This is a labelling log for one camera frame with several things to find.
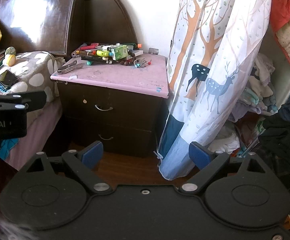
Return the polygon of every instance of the wooden floor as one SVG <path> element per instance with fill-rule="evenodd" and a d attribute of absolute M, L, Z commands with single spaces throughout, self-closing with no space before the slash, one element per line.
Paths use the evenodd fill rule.
<path fill-rule="evenodd" d="M 81 150 L 82 148 L 83 147 L 74 145 L 73 143 L 70 145 L 70 149 Z M 158 159 L 154 153 L 153 156 L 150 157 L 137 158 L 104 152 L 103 158 L 98 165 L 98 170 L 93 172 L 112 187 L 116 187 L 118 184 L 174 184 L 180 186 L 198 172 L 198 169 L 194 168 L 188 176 L 168 181 L 165 180 L 158 171 L 157 164 Z"/>

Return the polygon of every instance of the white wall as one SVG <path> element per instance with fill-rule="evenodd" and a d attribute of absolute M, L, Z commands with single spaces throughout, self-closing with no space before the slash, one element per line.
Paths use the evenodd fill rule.
<path fill-rule="evenodd" d="M 121 0 L 145 52 L 159 49 L 168 57 L 179 0 Z"/>

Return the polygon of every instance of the screw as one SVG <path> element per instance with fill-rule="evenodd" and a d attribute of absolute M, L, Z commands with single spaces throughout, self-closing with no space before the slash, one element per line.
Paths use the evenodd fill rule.
<path fill-rule="evenodd" d="M 24 105 L 15 105 L 15 108 L 17 108 L 17 109 L 25 109 L 25 106 Z"/>
<path fill-rule="evenodd" d="M 283 240 L 283 237 L 281 235 L 275 235 L 272 240 Z"/>
<path fill-rule="evenodd" d="M 94 185 L 96 191 L 105 191 L 109 189 L 109 185 L 106 183 L 97 183 Z"/>
<path fill-rule="evenodd" d="M 141 193 L 143 195 L 148 195 L 150 193 L 150 191 L 148 189 L 144 189 L 144 190 L 141 191 Z"/>
<path fill-rule="evenodd" d="M 182 189 L 187 192 L 192 192 L 198 189 L 196 184 L 193 183 L 185 183 L 182 185 Z"/>

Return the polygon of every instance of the phone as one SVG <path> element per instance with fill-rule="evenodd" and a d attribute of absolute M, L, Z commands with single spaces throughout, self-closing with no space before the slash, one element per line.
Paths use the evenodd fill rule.
<path fill-rule="evenodd" d="M 17 82 L 18 82 L 18 77 L 15 76 L 9 70 L 6 70 L 2 74 L 0 74 L 0 84 L 5 89 L 10 89 L 12 85 L 16 84 Z"/>

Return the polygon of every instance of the drawer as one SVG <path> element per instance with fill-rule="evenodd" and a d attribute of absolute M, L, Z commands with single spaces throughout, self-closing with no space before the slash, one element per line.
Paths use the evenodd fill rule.
<path fill-rule="evenodd" d="M 66 117 L 152 131 L 162 99 L 97 86 L 57 83 Z"/>
<path fill-rule="evenodd" d="M 72 130 L 72 139 L 78 145 L 86 147 L 99 140 L 106 152 L 136 157 L 146 157 L 152 152 L 154 138 L 152 132 L 73 118 L 67 118 L 67 121 Z"/>

